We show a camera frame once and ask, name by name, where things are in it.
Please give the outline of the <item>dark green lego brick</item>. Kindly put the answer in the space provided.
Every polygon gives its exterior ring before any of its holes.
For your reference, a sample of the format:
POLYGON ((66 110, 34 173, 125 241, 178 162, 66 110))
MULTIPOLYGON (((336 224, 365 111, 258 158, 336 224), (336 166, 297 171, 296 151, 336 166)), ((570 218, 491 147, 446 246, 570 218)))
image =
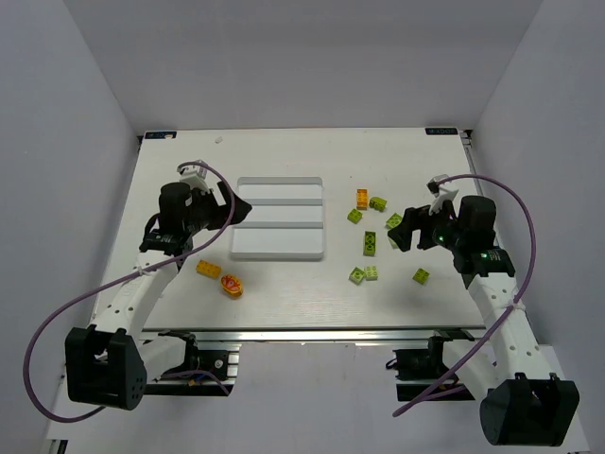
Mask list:
POLYGON ((380 197, 371 197, 369 207, 376 211, 384 212, 387 208, 387 201, 380 197))

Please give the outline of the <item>orange lego brick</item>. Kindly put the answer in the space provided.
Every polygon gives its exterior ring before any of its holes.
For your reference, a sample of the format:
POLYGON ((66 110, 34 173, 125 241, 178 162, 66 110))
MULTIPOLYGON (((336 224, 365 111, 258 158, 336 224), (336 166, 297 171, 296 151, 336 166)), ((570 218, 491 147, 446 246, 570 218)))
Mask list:
POLYGON ((367 210, 369 207, 369 193, 366 188, 358 188, 356 190, 356 209, 357 210, 367 210))

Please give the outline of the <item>yellow lego brick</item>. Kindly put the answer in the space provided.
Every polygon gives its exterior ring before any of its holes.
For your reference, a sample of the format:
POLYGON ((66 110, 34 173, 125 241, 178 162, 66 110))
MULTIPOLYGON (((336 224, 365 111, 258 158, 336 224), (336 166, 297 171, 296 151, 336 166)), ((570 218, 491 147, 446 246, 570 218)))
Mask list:
POLYGON ((217 279, 221 274, 222 268, 212 262, 200 260, 196 265, 196 272, 211 279, 217 279))

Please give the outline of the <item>orange rounded lego piece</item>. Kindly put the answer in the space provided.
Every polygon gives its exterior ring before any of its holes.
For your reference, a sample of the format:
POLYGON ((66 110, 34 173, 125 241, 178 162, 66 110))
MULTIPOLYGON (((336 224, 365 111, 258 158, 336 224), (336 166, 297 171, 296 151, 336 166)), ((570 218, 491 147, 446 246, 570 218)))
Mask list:
POLYGON ((234 275, 224 274, 219 280, 222 291, 231 298, 240 298, 244 293, 242 281, 234 275))

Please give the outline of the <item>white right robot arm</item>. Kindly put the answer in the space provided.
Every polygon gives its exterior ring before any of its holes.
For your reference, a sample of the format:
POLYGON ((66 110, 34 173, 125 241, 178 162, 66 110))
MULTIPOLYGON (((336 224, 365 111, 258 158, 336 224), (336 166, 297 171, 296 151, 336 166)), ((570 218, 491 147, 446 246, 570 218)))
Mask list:
POLYGON ((543 356, 521 304, 515 269, 495 244, 492 200, 465 196, 455 207, 445 201, 408 208, 388 236, 399 249, 411 247, 414 232, 421 250, 440 246, 453 255, 456 271, 475 302, 493 357, 478 341, 445 336, 441 362, 479 400, 479 420, 491 445, 562 445, 579 405, 579 391, 561 379, 543 356))

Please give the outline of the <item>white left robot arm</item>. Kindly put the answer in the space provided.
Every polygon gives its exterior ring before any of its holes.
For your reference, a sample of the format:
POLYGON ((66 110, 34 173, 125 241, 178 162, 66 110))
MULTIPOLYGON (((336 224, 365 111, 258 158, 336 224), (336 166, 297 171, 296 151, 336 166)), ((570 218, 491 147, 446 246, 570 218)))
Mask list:
POLYGON ((241 223, 251 205, 232 195, 225 183, 211 190, 188 183, 161 189, 159 211, 144 230, 138 262, 142 269, 122 284, 112 302, 86 328, 74 328, 65 340, 67 392, 74 402, 122 410, 135 409, 148 382, 165 373, 199 365, 193 335, 164 331, 154 340, 140 335, 154 306, 178 275, 194 236, 241 223))

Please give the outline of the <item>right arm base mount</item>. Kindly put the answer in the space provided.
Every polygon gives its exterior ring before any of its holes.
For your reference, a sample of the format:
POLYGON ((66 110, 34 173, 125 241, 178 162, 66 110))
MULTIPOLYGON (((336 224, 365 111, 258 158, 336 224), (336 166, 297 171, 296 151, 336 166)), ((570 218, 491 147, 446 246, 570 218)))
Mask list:
POLYGON ((475 341, 467 330, 439 329, 431 336, 424 348, 394 350, 394 358, 385 367, 396 372, 397 400, 406 402, 416 393, 428 387, 429 380, 436 380, 447 371, 442 362, 443 345, 451 341, 475 341))

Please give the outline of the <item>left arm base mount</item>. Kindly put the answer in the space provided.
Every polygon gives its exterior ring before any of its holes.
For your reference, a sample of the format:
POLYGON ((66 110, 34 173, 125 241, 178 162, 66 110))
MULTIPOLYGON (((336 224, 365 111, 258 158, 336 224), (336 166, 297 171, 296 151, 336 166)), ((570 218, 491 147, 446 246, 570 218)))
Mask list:
POLYGON ((239 347, 193 333, 147 333, 138 342, 147 370, 146 395, 227 397, 237 377, 239 347))

